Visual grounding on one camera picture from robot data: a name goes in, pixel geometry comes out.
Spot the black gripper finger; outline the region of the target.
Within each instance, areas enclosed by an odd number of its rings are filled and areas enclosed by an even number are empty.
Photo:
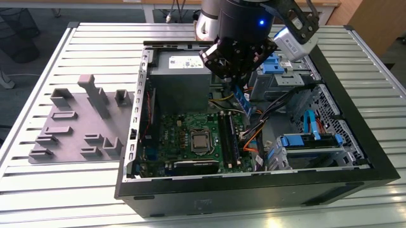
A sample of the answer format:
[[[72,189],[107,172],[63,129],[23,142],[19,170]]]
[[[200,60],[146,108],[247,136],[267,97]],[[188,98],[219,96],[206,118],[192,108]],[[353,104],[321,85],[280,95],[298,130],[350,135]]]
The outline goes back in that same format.
[[[243,61],[243,73],[251,73],[267,60],[270,55],[276,50],[276,44],[271,38],[266,38],[248,48],[248,54]]]
[[[244,43],[234,39],[215,39],[210,47],[199,51],[204,66],[223,82],[238,82]]]

